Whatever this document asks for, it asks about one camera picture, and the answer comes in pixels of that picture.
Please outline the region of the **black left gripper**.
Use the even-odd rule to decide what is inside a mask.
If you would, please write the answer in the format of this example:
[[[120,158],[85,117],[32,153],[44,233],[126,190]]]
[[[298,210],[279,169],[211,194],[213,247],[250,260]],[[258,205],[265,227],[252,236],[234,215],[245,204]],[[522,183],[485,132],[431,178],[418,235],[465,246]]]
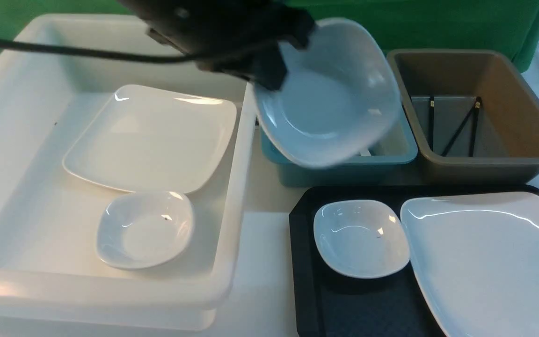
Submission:
[[[306,48],[316,22],[306,9],[282,0],[122,0],[147,25],[147,34],[184,55],[270,41],[269,47],[224,60],[198,60],[200,70],[246,75],[246,81],[277,91],[287,77],[278,45]]]

